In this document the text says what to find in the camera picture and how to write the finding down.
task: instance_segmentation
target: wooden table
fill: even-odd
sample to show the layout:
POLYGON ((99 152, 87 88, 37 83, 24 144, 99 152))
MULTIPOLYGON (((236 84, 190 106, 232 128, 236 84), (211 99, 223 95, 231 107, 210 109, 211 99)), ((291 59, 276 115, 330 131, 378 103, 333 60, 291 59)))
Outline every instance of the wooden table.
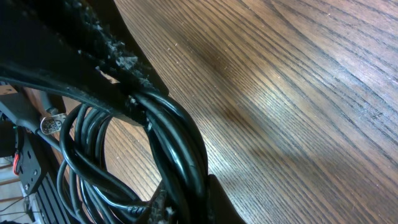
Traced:
MULTIPOLYGON (((248 223, 398 223, 397 0, 116 2, 248 223)), ((106 139, 149 199, 142 129, 106 139)))

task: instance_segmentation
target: brown wood surface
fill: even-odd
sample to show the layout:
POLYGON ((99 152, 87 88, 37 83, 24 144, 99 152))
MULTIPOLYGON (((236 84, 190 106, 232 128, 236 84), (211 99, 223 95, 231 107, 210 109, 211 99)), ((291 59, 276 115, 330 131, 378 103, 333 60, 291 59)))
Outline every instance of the brown wood surface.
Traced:
MULTIPOLYGON (((248 223, 398 223, 398 1, 116 2, 248 223)), ((143 199, 160 181, 122 121, 106 161, 143 199)))

